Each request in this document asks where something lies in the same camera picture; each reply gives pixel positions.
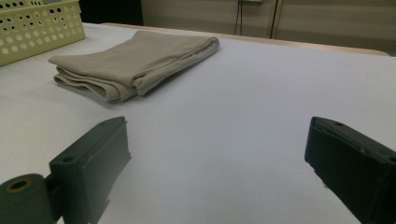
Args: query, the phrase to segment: white tablecloth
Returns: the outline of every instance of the white tablecloth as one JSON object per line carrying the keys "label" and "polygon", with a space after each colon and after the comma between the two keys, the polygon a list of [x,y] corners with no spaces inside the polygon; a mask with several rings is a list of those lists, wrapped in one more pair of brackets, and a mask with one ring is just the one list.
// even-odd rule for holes
{"label": "white tablecloth", "polygon": [[102,224],[359,223],[304,162],[309,121],[335,119],[396,149],[396,58],[221,39],[147,97],[109,104],[58,86],[47,59],[135,30],[84,27],[83,41],[0,67],[0,182],[48,175],[96,123],[125,116],[133,158]]}

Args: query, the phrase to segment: basket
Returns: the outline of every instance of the basket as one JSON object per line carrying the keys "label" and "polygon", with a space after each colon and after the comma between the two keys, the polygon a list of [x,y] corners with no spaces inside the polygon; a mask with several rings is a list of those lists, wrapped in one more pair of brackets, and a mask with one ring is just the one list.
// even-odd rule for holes
{"label": "basket", "polygon": [[0,66],[85,38],[78,0],[0,0]]}

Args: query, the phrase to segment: gray cloth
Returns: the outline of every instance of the gray cloth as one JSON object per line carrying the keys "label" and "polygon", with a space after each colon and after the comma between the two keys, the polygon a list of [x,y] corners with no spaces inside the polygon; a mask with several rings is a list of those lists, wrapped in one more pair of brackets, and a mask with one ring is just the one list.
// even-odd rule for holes
{"label": "gray cloth", "polygon": [[89,90],[105,101],[144,95],[167,77],[217,51],[215,37],[166,35],[138,31],[122,44],[102,52],[54,56],[60,84]]}

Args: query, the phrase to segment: white table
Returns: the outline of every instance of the white table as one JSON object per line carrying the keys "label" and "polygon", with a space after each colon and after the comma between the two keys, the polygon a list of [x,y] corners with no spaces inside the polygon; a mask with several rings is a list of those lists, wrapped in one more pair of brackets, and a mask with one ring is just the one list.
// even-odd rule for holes
{"label": "white table", "polygon": [[132,160],[101,224],[359,223],[304,162],[309,121],[335,119],[396,149],[396,58],[221,39],[147,97],[104,103],[52,79],[53,55],[108,49],[133,29],[0,67],[0,182],[125,116]]}

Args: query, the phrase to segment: towel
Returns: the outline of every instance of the towel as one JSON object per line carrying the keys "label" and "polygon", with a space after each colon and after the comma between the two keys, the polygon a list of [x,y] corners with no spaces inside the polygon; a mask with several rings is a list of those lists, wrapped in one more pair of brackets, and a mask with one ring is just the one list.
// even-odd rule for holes
{"label": "towel", "polygon": [[174,73],[200,62],[219,48],[215,37],[137,31],[111,49],[86,55],[53,56],[55,81],[92,91],[104,101],[144,95]]}

